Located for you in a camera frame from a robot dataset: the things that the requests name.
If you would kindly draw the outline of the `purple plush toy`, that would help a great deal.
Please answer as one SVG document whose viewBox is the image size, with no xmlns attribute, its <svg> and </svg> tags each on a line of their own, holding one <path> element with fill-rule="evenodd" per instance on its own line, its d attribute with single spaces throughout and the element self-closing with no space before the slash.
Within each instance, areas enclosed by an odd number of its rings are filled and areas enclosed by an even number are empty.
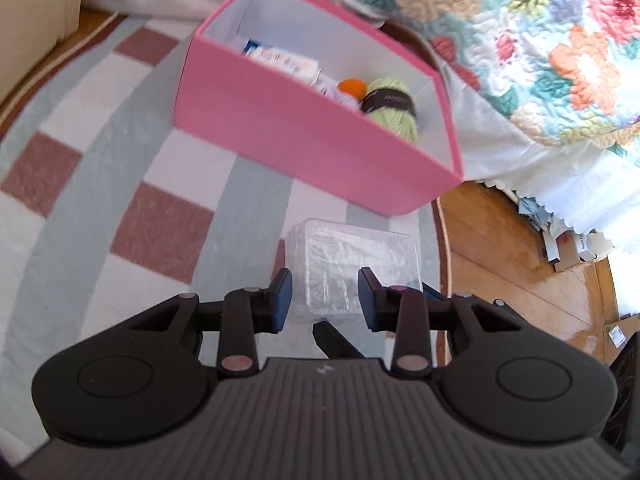
<svg viewBox="0 0 640 480">
<path fill-rule="evenodd" d="M 312 88 L 315 92 L 319 93 L 320 96 L 324 96 L 336 104 L 340 104 L 353 112 L 360 111 L 360 102 L 351 94 L 338 88 L 337 82 L 332 78 L 320 74 L 312 85 Z"/>
</svg>

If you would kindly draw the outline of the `floral quilt bedspread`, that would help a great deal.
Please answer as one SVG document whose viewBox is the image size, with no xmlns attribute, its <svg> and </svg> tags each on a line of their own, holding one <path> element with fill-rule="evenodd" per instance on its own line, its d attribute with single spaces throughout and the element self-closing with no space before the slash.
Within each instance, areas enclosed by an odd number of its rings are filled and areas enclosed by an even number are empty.
<svg viewBox="0 0 640 480">
<path fill-rule="evenodd" d="M 352 0 L 426 40 L 533 140 L 639 158 L 639 0 Z"/>
</svg>

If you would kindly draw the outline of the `clear plastic swab box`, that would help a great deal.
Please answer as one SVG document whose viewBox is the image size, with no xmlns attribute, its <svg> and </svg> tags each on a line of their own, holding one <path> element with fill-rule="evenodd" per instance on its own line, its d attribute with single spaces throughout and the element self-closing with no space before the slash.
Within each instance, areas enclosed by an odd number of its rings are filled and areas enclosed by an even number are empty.
<svg viewBox="0 0 640 480">
<path fill-rule="evenodd" d="M 299 321 L 359 314 L 362 268 L 371 269 L 384 286 L 422 287 L 419 251 L 406 234 L 307 219 L 288 231 L 284 253 L 293 278 L 292 311 Z"/>
</svg>

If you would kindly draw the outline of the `checkered round rug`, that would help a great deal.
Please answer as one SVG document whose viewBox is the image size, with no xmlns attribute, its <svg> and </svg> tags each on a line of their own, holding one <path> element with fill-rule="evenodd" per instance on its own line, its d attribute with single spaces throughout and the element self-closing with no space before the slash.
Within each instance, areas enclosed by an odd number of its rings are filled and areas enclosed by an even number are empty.
<svg viewBox="0 0 640 480">
<path fill-rule="evenodd" d="M 40 82 L 1 142 L 1 454 L 46 434 L 30 398 L 56 352 L 159 302 L 267 285 L 318 218 L 411 236 L 451 288 L 439 204 L 382 217 L 172 124 L 189 22 L 113 15 Z"/>
</svg>

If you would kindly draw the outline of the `orange ball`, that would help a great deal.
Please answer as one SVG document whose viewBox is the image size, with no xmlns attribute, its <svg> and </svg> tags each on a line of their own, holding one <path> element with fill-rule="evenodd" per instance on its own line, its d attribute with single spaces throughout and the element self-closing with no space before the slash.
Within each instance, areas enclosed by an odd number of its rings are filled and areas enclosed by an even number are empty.
<svg viewBox="0 0 640 480">
<path fill-rule="evenodd" d="M 337 84 L 338 90 L 361 102 L 368 93 L 368 84 L 359 78 L 348 78 Z"/>
</svg>

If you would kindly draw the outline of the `green yarn ball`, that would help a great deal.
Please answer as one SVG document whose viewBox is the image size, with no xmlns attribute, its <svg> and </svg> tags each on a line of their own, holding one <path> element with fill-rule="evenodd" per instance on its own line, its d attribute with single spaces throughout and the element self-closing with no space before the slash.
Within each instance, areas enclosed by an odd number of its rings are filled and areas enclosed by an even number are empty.
<svg viewBox="0 0 640 480">
<path fill-rule="evenodd" d="M 368 85 L 360 110 L 383 129 L 411 144 L 418 142 L 416 104 L 405 81 L 381 78 Z"/>
</svg>

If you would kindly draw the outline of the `pink cardboard box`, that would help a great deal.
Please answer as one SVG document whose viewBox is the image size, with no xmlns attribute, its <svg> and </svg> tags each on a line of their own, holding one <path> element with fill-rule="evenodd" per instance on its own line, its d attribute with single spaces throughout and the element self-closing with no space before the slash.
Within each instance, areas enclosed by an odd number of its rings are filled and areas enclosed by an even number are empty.
<svg viewBox="0 0 640 480">
<path fill-rule="evenodd" d="M 313 58 L 333 79 L 403 81 L 418 140 L 251 60 L 243 53 L 250 40 Z M 408 214 L 463 179 L 442 77 L 330 0 L 227 0 L 194 32 L 174 123 L 383 216 Z"/>
</svg>

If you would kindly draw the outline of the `white bed skirt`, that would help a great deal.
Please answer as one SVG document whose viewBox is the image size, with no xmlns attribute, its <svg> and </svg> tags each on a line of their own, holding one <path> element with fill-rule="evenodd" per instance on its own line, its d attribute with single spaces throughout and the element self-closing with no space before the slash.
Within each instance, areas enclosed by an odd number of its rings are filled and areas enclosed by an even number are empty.
<svg viewBox="0 0 640 480">
<path fill-rule="evenodd" d="M 352 0 L 334 0 L 370 21 L 395 21 Z M 204 18 L 224 0 L 84 0 L 105 11 Z M 471 180 L 531 197 L 579 233 L 599 231 L 614 242 L 639 235 L 639 159 L 636 162 L 592 141 L 550 146 L 512 124 L 468 86 L 431 45 L 449 92 L 465 173 Z"/>
</svg>

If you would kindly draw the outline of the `white pink tissue pack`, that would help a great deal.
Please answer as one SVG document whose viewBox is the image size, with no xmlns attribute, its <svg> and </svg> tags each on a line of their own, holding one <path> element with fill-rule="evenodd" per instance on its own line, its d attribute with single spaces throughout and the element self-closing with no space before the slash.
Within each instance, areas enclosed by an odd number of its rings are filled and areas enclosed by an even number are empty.
<svg viewBox="0 0 640 480">
<path fill-rule="evenodd" d="M 321 73 L 320 63 L 314 58 L 307 58 L 259 41 L 248 40 L 242 55 L 303 84 L 314 84 Z"/>
</svg>

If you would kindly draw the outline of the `papers under bed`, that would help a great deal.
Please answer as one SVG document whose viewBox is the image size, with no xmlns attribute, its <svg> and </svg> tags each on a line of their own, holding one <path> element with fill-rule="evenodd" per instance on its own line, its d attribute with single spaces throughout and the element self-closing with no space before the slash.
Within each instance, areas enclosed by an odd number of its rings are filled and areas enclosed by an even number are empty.
<svg viewBox="0 0 640 480">
<path fill-rule="evenodd" d="M 518 213 L 541 234 L 544 253 L 556 272 L 594 265 L 605 293 L 603 305 L 608 309 L 602 328 L 603 357 L 606 364 L 613 364 L 639 329 L 639 321 L 634 320 L 634 314 L 620 310 L 611 263 L 615 249 L 613 243 L 598 231 L 575 232 L 531 197 L 517 197 L 513 201 L 518 206 Z"/>
</svg>

